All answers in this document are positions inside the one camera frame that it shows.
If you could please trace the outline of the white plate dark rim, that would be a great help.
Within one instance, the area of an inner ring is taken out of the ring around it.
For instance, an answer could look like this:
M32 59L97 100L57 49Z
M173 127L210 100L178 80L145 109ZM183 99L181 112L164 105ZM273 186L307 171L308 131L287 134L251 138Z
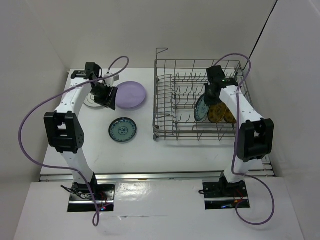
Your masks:
M92 110L101 110L101 109L103 109L104 107L102 105L96 103L94 98L95 98L95 96L92 95L91 93L89 93L86 96L83 104L85 106L87 106L88 108L92 109Z

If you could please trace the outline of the purple plastic plate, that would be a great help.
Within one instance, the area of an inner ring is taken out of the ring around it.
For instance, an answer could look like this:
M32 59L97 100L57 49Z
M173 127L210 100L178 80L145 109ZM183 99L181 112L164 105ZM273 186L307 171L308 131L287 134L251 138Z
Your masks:
M146 99L145 87L136 81L125 81L117 86L115 104L121 109L135 109Z

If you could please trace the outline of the teal blue floral plate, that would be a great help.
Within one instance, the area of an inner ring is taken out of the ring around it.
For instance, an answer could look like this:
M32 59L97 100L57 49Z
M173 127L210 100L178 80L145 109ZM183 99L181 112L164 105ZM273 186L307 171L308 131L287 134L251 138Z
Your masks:
M127 143L137 134L136 123L128 117L115 119L108 128L108 134L117 143Z

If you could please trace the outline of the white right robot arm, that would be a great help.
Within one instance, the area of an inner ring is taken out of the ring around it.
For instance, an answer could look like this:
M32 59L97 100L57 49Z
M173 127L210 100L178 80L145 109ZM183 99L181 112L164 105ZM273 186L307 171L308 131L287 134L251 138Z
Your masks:
M205 103L214 106L223 103L236 118L232 162L221 174L217 187L222 196L232 197L244 187L245 175L252 166L271 152L274 122L254 109L234 81L204 86Z

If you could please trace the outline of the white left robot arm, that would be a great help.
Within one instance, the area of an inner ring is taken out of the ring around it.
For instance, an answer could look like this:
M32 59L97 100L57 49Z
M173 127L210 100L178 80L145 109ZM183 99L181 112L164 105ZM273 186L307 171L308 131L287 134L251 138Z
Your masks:
M97 197L99 187L95 173L89 167L83 145L85 133L78 119L80 110L89 94L94 101L105 108L116 109L118 88L113 86L120 79L117 74L104 75L105 79L85 83L97 79L99 72L76 70L71 75L71 91L64 94L61 103L53 112L44 115L44 125L49 145L61 154L73 175L72 192L82 194L86 199Z

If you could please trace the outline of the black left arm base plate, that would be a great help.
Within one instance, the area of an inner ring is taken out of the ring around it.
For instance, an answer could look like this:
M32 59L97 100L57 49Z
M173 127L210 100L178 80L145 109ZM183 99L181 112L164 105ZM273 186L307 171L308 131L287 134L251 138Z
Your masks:
M69 193L68 213L95 212L96 208L88 190L64 187ZM94 190L94 197L100 212L113 212L115 207L115 184L98 184Z

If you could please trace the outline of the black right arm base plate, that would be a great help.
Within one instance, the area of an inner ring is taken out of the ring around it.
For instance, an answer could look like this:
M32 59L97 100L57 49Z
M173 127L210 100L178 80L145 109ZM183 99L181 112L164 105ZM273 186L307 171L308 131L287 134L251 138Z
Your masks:
M203 182L198 193L204 197L206 210L250 208L247 186L244 181L232 183L231 187L222 182Z

